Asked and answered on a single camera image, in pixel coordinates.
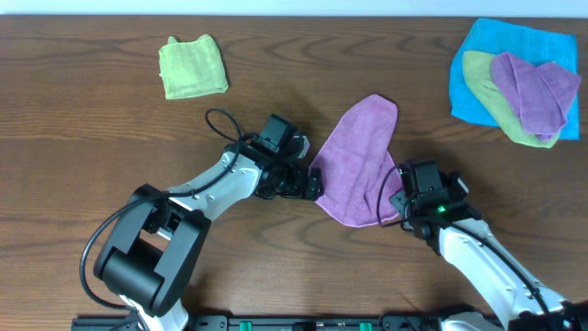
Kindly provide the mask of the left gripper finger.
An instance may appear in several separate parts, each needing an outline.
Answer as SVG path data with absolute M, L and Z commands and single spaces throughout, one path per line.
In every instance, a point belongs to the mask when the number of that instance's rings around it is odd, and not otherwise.
M 322 170 L 320 168 L 311 168 L 309 174 L 309 183 L 307 187 L 307 198 L 316 201 L 323 195 Z
M 295 135 L 288 146 L 288 158 L 297 160 L 304 158 L 310 149 L 310 142 L 306 135 Z

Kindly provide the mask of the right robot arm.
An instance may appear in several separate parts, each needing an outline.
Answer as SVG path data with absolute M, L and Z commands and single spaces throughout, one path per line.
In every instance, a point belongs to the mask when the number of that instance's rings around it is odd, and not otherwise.
M 548 288 L 500 244 L 466 201 L 459 174 L 434 166 L 400 168 L 403 188 L 390 198 L 401 227 L 425 241 L 481 295 L 505 330 L 585 330 L 587 304 Z

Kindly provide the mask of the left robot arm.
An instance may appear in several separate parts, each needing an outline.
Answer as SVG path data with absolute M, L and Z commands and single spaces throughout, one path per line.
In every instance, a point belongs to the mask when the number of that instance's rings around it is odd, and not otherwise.
M 186 329 L 181 298 L 212 222 L 250 196 L 317 200 L 322 173 L 300 163 L 308 148 L 299 133 L 252 134 L 228 144 L 215 165 L 183 185 L 137 188 L 105 221 L 113 229 L 95 277 L 122 299 L 138 329 Z

